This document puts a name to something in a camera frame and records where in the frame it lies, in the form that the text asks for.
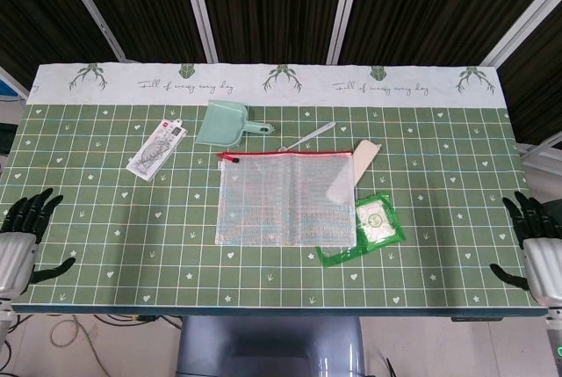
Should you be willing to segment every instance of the mint green dustpan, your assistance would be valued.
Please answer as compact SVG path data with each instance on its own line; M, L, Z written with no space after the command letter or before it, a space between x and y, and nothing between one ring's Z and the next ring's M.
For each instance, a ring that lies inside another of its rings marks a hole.
M233 147L240 144L244 131L254 134L271 134L270 124L248 120L246 106L235 102L209 100L205 119L195 142L213 146Z

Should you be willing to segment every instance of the robotic hand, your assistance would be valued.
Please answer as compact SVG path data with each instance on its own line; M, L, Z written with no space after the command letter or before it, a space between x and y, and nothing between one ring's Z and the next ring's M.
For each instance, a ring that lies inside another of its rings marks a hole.
M14 318L11 301L23 294L29 284L61 276L76 261L70 257L54 269L34 270L37 247L54 208L62 201L59 195L46 203L52 193L49 188L16 202L0 228L0 349Z
M527 278L509 274L496 264L490 268L498 279L530 291L540 305L549 309L546 330L558 375L562 376L562 226L536 199L527 199L520 192L515 197L521 211L510 199L504 198L503 204L524 250Z

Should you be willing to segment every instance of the red zipper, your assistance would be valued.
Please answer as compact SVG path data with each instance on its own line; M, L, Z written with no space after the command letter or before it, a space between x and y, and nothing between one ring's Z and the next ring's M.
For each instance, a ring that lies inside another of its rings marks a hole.
M351 150L347 151L265 151L265 152L245 152L245 151L223 151L218 153L219 159L229 160L234 163L240 162L237 156L273 156L273 155L350 155Z

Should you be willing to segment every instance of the green plastic bag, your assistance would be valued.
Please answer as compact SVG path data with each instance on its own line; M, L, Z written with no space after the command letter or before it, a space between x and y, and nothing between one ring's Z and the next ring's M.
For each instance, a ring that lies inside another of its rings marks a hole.
M357 245L344 250L316 247L324 267L339 265L389 243L399 243L406 239L387 193L380 192L366 199L359 199L355 207Z

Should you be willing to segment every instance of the green grid mat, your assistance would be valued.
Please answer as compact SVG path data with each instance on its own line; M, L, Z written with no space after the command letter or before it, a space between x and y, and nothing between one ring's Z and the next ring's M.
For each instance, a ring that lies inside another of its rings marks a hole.
M270 136L239 150L273 151L331 120L303 151L382 143L357 197L387 191L406 241L323 269L314 248L214 245L218 148L194 145L204 106L30 105L0 180L0 212L52 186L64 200L38 267L77 261L31 286L23 303L198 307L526 307L492 262L521 273L501 203L525 177L505 109L254 107ZM187 136L154 182L125 170L160 119Z

